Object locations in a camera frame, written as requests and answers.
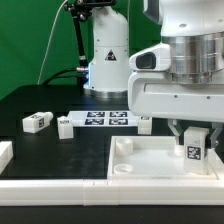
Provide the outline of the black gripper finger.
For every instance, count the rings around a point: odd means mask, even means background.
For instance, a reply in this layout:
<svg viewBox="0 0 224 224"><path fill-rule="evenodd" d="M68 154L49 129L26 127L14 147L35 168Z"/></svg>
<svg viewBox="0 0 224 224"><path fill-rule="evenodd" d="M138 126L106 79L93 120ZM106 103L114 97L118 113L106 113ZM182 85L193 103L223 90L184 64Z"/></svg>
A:
<svg viewBox="0 0 224 224"><path fill-rule="evenodd" d="M219 145L218 137L223 130L223 124L213 122L212 123L212 133L210 136L210 145L212 149L215 149Z"/></svg>
<svg viewBox="0 0 224 224"><path fill-rule="evenodd" d="M168 123L168 127L170 128L173 135L175 136L176 144L179 145L180 144L180 136L183 133L183 129L182 129L179 121L176 119L169 119L167 121L167 123Z"/></svg>

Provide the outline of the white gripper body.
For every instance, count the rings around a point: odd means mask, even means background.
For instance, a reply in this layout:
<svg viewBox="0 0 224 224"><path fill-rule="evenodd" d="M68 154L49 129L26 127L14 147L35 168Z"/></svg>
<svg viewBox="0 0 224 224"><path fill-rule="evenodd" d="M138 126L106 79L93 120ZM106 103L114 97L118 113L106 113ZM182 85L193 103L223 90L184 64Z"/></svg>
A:
<svg viewBox="0 0 224 224"><path fill-rule="evenodd" d="M208 84L179 84L166 71L135 71L128 106L136 116L224 123L224 69Z"/></svg>

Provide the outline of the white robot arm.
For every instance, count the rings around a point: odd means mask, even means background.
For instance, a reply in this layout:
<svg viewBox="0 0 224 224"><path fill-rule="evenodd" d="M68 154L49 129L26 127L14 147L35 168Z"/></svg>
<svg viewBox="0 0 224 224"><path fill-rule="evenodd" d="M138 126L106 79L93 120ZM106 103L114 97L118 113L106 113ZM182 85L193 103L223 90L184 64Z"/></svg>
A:
<svg viewBox="0 0 224 224"><path fill-rule="evenodd" d="M161 26L161 40L130 55L127 21L107 4L93 4L85 90L125 91L137 116L210 122L215 147L224 126L224 0L143 0L143 6Z"/></svg>

